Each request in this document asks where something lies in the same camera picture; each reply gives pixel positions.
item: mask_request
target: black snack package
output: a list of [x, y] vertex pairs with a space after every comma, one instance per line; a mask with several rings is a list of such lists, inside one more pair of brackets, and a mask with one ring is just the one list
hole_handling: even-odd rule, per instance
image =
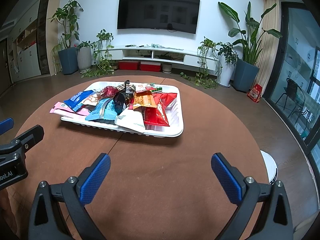
[[134, 86], [130, 85], [129, 80], [124, 82], [124, 88], [121, 89], [113, 98], [115, 109], [117, 114], [121, 114], [124, 109], [126, 109], [133, 98]]

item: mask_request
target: air vent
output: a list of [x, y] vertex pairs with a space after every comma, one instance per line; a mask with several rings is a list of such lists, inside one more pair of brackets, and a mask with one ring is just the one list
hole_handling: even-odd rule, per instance
[[8, 22], [8, 23], [2, 25], [2, 27], [0, 28], [0, 31], [3, 31], [4, 29], [10, 28], [12, 26], [14, 26], [14, 21], [11, 21], [11, 22]]

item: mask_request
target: metal screw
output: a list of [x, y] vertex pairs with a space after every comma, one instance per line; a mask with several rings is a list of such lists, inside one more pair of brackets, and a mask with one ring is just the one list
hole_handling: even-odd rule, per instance
[[283, 186], [283, 183], [282, 183], [281, 180], [277, 180], [277, 181], [276, 181], [276, 185], [277, 185], [278, 187], [282, 187], [282, 186]]
[[246, 180], [248, 183], [254, 183], [254, 178], [253, 178], [253, 177], [246, 177], [245, 180]]
[[41, 181], [39, 183], [39, 187], [45, 187], [47, 185], [47, 183], [45, 181]]
[[71, 176], [68, 178], [69, 183], [74, 183], [75, 181], [76, 181], [76, 177], [74, 177], [74, 176]]

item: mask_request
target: white tray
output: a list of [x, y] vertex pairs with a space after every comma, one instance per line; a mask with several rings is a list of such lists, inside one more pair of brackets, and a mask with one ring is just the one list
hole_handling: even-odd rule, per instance
[[[109, 82], [109, 81], [100, 81], [91, 84], [85, 90], [101, 90], [106, 86], [119, 86], [123, 84], [123, 82]], [[182, 109], [181, 109], [181, 100], [180, 100], [180, 92], [177, 87], [168, 86], [168, 85], [157, 85], [162, 87], [162, 92], [164, 93], [177, 93], [177, 98], [174, 100], [165, 110], [167, 114], [168, 122], [170, 127], [165, 126], [155, 126], [155, 125], [146, 125], [146, 131], [144, 133], [139, 133], [137, 131], [124, 128], [118, 125], [106, 124], [94, 121], [86, 121], [86, 120], [76, 120], [70, 117], [61, 117], [61, 120], [72, 122], [74, 124], [80, 124], [83, 126], [97, 127], [99, 129], [105, 130], [114, 130], [117, 132], [129, 132], [129, 133], [137, 133], [139, 135], [152, 135], [154, 137], [177, 137], [183, 132], [183, 119], [182, 119]]]

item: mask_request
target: brown tabletop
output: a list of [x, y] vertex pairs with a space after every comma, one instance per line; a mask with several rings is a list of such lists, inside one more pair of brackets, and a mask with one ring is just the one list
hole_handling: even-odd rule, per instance
[[[176, 138], [94, 129], [63, 122], [49, 111], [96, 81], [154, 82], [173, 85], [181, 95], [184, 131]], [[245, 125], [224, 105], [173, 79], [116, 76], [89, 81], [54, 96], [39, 107], [18, 134], [40, 124], [44, 139], [26, 157], [29, 176], [8, 188], [18, 232], [23, 236], [40, 181], [64, 182], [77, 176], [101, 152], [111, 169], [88, 213], [108, 240], [214, 239], [236, 206], [231, 204], [211, 169], [211, 156], [221, 152], [244, 176], [268, 183], [259, 147]], [[257, 205], [243, 237], [258, 217]], [[62, 205], [65, 218], [68, 216]], [[70, 217], [67, 223], [79, 239]]]

